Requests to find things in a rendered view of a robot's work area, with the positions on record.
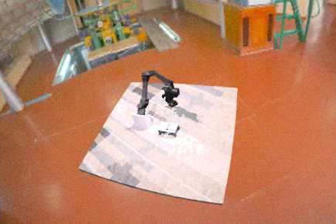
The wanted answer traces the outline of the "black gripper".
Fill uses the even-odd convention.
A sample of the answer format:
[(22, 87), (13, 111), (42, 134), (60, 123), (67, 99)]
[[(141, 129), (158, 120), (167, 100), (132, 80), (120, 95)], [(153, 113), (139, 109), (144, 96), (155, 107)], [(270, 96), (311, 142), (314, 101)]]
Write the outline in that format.
[(162, 98), (164, 98), (164, 97), (165, 97), (165, 99), (166, 99), (165, 101), (166, 101), (171, 107), (175, 107), (175, 106), (178, 104), (178, 102), (172, 98), (172, 94), (171, 94), (171, 95), (165, 95), (165, 94), (162, 94)]

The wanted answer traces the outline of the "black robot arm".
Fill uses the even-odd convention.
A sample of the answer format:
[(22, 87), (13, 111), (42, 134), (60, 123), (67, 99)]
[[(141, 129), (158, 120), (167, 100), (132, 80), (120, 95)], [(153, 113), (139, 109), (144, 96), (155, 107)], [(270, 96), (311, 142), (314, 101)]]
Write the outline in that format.
[(178, 87), (174, 87), (173, 81), (166, 79), (161, 74), (157, 73), (155, 70), (152, 71), (145, 71), (141, 74), (142, 80), (143, 80), (143, 90), (140, 98), (140, 102), (137, 105), (137, 114), (139, 115), (145, 115), (145, 108), (147, 108), (147, 105), (149, 103), (149, 99), (147, 99), (147, 82), (152, 76), (157, 77), (160, 79), (166, 86), (163, 86), (162, 90), (164, 90), (165, 95), (171, 95), (172, 98), (178, 97), (180, 95), (180, 89)]

